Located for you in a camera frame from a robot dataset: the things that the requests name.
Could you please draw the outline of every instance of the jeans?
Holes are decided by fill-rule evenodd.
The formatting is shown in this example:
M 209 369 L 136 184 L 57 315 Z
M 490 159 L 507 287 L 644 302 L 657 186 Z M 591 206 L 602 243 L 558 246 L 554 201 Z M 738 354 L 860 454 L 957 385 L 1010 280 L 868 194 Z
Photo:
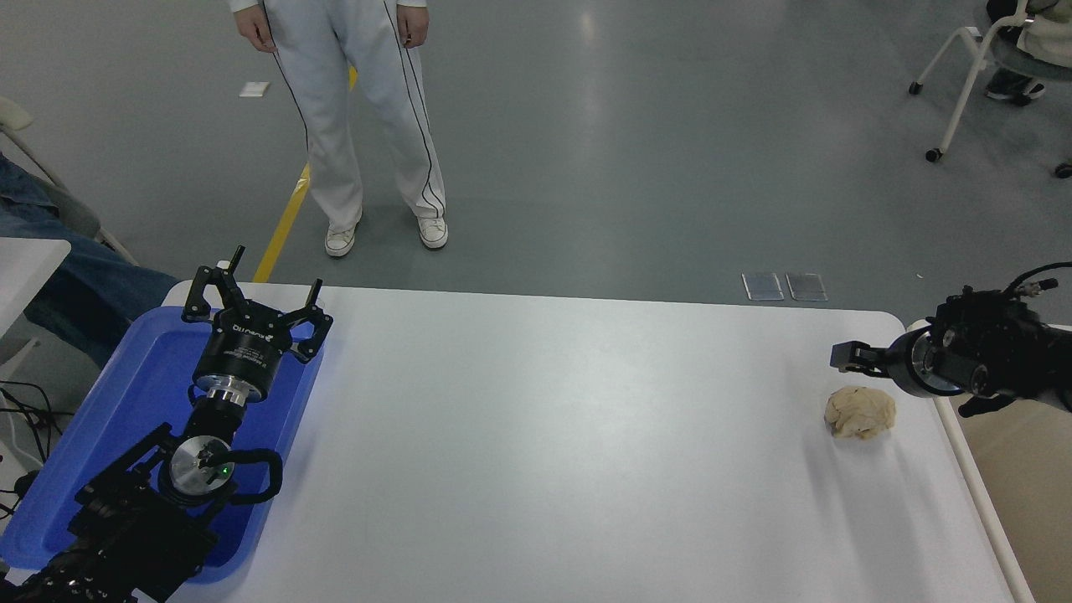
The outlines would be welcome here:
M 103 367 L 126 328 L 163 302 L 177 279 L 128 264 L 68 230 L 50 208 L 0 198 L 0 236 L 71 242 L 71 253 L 24 313 Z

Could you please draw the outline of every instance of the chair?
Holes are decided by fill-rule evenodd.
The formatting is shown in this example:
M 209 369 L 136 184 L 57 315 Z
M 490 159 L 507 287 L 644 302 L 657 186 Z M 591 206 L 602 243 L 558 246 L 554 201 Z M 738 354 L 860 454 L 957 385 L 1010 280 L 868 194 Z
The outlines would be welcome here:
M 978 0 L 979 5 L 976 12 L 977 23 L 987 24 L 991 21 L 989 16 L 986 14 L 985 5 L 982 0 Z M 949 145 L 953 141 L 953 134 L 956 132 L 956 127 L 961 122 L 961 115 L 964 113 L 964 107 L 968 103 L 968 98 L 971 94 L 972 86 L 976 84 L 976 78 L 979 73 L 986 69 L 991 61 L 1013 71 L 1021 75 L 1026 75 L 1034 79 L 1043 79 L 1049 82 L 1072 82 L 1072 69 L 1056 65 L 1053 63 L 1047 63 L 1045 61 L 1040 61 L 1033 58 L 1031 55 L 1021 50 L 1016 45 L 1008 40 L 998 36 L 998 31 L 1003 27 L 1030 27 L 1030 16 L 1027 14 L 1027 0 L 1019 0 L 1016 4 L 1016 12 L 1008 17 L 1001 17 L 994 23 L 986 31 L 985 35 L 980 35 L 979 30 L 974 27 L 962 27 L 953 31 L 946 43 L 935 55 L 935 58 L 930 60 L 930 64 L 923 70 L 923 74 L 912 82 L 912 85 L 908 88 L 908 93 L 915 95 L 920 93 L 923 88 L 923 80 L 926 79 L 927 75 L 938 63 L 938 60 L 946 54 L 946 50 L 953 43 L 953 40 L 959 39 L 967 46 L 968 52 L 972 56 L 971 69 L 968 71 L 968 77 L 964 83 L 964 88 L 961 90 L 961 98 L 957 100 L 956 108 L 953 109 L 953 117 L 949 121 L 949 127 L 946 128 L 946 135 L 942 137 L 941 144 L 926 152 L 927 161 L 934 163 L 941 159 L 943 155 L 949 150 Z M 1016 99 L 1015 104 L 1026 105 L 1031 100 L 1027 97 Z M 1068 177 L 1072 175 L 1072 165 L 1061 164 L 1055 170 L 1055 174 L 1059 177 Z
M 49 201 L 59 209 L 59 219 L 72 231 L 89 237 L 115 251 L 131 264 L 139 265 L 130 251 L 119 242 L 111 233 L 101 227 L 101 220 L 85 203 L 78 201 L 63 185 L 56 174 L 42 163 L 30 150 L 29 146 L 15 132 L 33 123 L 33 117 L 23 107 L 3 97 L 0 97 L 0 132 L 3 132 L 15 146 L 21 150 L 44 173 L 47 180 L 31 174 L 34 181 L 45 191 Z

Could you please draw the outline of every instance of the hand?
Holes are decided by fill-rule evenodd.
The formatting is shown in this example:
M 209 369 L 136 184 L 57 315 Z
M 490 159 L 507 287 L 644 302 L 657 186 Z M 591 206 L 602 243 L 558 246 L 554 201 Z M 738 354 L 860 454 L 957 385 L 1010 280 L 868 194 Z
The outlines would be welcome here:
M 238 24 L 238 33 L 249 40 L 254 48 L 262 53 L 276 52 L 276 43 L 272 42 L 271 31 L 268 29 L 268 17 L 259 5 L 255 4 L 235 13 L 235 23 Z
M 399 41 L 406 48 L 416 48 L 428 40 L 428 9 L 399 5 Z

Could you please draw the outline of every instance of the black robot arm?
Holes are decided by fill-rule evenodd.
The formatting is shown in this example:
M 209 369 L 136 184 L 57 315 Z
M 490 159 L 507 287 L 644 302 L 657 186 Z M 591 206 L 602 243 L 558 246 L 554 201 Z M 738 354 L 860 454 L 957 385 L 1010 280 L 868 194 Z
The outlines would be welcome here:
M 306 306 L 292 312 L 245 299 L 233 276 L 241 255 L 239 247 L 229 263 L 198 268 L 187 298 L 182 319 L 211 321 L 212 332 L 193 373 L 206 394 L 192 399 L 183 431 L 173 436 L 170 425 L 161 425 L 90 480 L 75 496 L 81 509 L 68 527 L 74 544 L 21 585 L 0 579 L 0 603 L 130 603 L 134 589 L 163 602 L 200 571 L 215 546 L 212 518 L 228 504 L 257 504 L 280 491 L 278 452 L 230 444 L 247 403 L 268 396 L 282 356 L 289 351 L 310 362 L 331 317 L 316 306 L 318 279 Z M 210 284 L 223 300 L 214 315 L 204 296 Z M 306 322 L 314 326 L 312 337 L 295 342 L 291 329 Z M 235 468 L 252 464 L 268 466 L 269 484 L 237 494 Z
M 1021 275 L 1002 291 L 965 286 L 947 298 L 927 326 L 898 337 L 890 348 L 861 341 L 834 345 L 830 365 L 846 372 L 887 377 L 913 396 L 972 394 L 963 416 L 1036 399 L 1072 412 L 1072 333 L 1043 324 L 1023 297 L 1057 286 L 1032 276 L 1072 267 L 1048 264 Z

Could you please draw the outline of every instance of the bread dough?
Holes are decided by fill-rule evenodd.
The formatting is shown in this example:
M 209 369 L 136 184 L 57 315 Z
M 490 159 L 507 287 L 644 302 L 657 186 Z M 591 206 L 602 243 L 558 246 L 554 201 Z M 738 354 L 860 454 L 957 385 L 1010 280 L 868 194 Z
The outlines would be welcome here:
M 850 385 L 830 395 L 827 423 L 835 438 L 867 440 L 893 427 L 897 405 L 881 389 Z

